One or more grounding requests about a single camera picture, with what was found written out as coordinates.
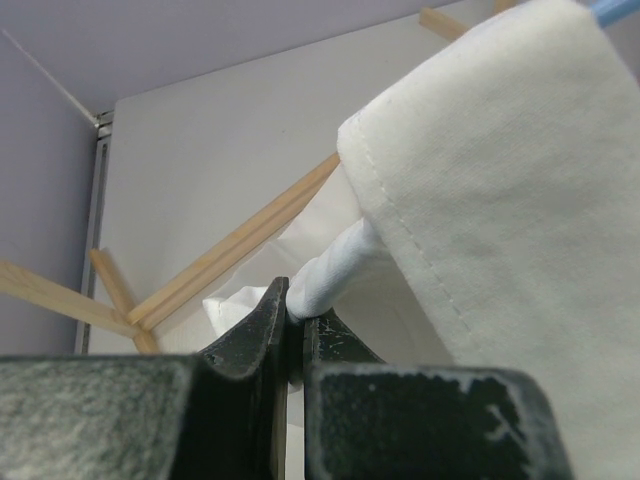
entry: wooden stick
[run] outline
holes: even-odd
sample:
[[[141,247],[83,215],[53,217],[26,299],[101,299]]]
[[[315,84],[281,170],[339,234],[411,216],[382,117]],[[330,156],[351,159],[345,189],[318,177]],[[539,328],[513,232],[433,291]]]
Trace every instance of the wooden stick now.
[[[453,42],[464,35],[469,27],[432,8],[420,10],[420,25]]]
[[[140,331],[114,309],[6,260],[0,263],[0,292],[126,337]]]
[[[94,248],[89,251],[89,259],[116,310],[123,318],[126,318],[126,315],[133,310],[136,304],[111,255],[107,250]],[[141,331],[133,337],[133,343],[140,353],[160,353],[160,347],[158,347],[152,332]]]
[[[140,353],[160,353],[160,347],[153,333],[142,331],[133,337],[133,343]]]
[[[151,330],[162,322],[300,213],[339,163],[338,154],[331,155],[135,307],[128,315],[129,321],[133,324],[140,322],[144,330]]]
[[[106,250],[91,249],[89,259],[96,273],[102,280],[113,306],[122,315],[127,315],[136,306],[122,275]]]
[[[495,0],[493,3],[493,14],[497,15],[516,6],[516,0]]]

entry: blue stick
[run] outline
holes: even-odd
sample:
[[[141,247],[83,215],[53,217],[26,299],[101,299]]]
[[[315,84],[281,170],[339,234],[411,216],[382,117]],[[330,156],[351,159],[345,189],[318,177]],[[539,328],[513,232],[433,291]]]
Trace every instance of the blue stick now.
[[[602,28],[640,10],[640,0],[598,0],[591,11]]]

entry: fabric seam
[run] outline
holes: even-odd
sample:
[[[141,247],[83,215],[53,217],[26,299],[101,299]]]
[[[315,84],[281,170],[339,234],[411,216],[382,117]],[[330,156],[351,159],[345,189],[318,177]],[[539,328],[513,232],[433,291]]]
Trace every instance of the fabric seam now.
[[[219,319],[223,318],[223,316],[222,316],[222,302],[221,301],[218,301],[218,318]],[[216,334],[218,335],[218,338],[220,338],[222,335],[224,335],[224,333],[222,335],[220,335],[220,334],[218,334],[218,332],[216,332]]]
[[[373,157],[371,155],[371,150],[369,149],[369,144],[368,144],[368,142],[367,142],[367,140],[366,140],[366,138],[364,136],[364,132],[363,132],[362,127],[360,125],[360,115],[358,115],[355,118],[355,121],[356,121],[356,124],[357,124],[358,133],[360,134],[360,141],[362,142],[362,145],[364,146],[364,155],[365,155],[367,161],[369,162],[369,164],[371,165],[371,170],[373,172],[373,175],[376,177],[376,180],[378,181],[378,185],[380,187],[380,190],[382,191],[382,194],[384,195],[384,197],[387,199],[387,201],[393,207],[395,216],[398,218],[398,220],[402,224],[403,228],[409,234],[409,237],[411,238],[411,241],[413,242],[413,245],[415,246],[415,248],[418,250],[418,252],[420,252],[420,257],[422,258],[423,263],[425,263],[427,265],[427,267],[429,268],[429,270],[431,270],[431,273],[433,274],[434,278],[438,282],[438,285],[440,286],[440,288],[442,289],[442,291],[446,295],[447,299],[449,300],[449,305],[451,306],[451,309],[456,314],[458,319],[462,322],[462,324],[465,326],[465,328],[467,329],[467,331],[469,332],[469,335],[471,336],[471,338],[473,340],[473,337],[471,335],[471,329],[469,328],[469,325],[467,325],[467,323],[464,321],[464,318],[462,317],[462,312],[456,306],[455,301],[453,299],[453,295],[451,294],[451,292],[449,292],[449,290],[445,286],[445,284],[442,281],[442,278],[440,277],[440,275],[438,275],[438,272],[436,271],[435,267],[433,266],[433,263],[431,263],[429,261],[429,259],[427,258],[426,254],[424,253],[424,251],[422,250],[422,248],[418,244],[415,236],[413,235],[413,232],[409,229],[409,227],[405,223],[404,219],[402,218],[402,215],[400,215],[400,209],[395,204],[395,202],[391,199],[391,196],[387,192],[387,189],[385,188],[384,183],[382,182],[382,179],[378,175],[378,170],[376,169],[376,165],[373,162]]]

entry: white fabric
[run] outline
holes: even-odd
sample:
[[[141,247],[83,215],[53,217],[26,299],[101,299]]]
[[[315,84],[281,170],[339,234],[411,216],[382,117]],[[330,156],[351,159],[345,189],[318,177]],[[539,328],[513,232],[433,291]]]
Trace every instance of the white fabric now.
[[[217,337],[258,303],[276,276],[293,277],[361,219],[339,166],[318,194],[276,239],[243,263],[203,306]],[[340,318],[378,355],[394,363],[450,364],[451,357],[386,249],[377,249],[334,303]],[[302,425],[302,397],[289,398],[289,422]]]
[[[579,478],[638,478],[640,92],[589,11],[486,22],[338,151],[455,361],[532,374]]]
[[[342,232],[320,255],[291,279],[287,310],[296,318],[312,318],[333,307],[350,283],[375,268],[389,254],[371,224],[361,218]]]

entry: purple wall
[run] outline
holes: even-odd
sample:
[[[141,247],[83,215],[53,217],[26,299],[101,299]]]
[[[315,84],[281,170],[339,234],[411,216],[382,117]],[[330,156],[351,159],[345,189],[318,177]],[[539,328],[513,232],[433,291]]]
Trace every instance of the purple wall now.
[[[2,0],[0,27],[101,113],[120,98],[452,1]],[[607,31],[640,74],[640,13]]]
[[[95,129],[0,35],[0,258],[78,289]],[[71,353],[76,322],[0,294],[0,355]]]

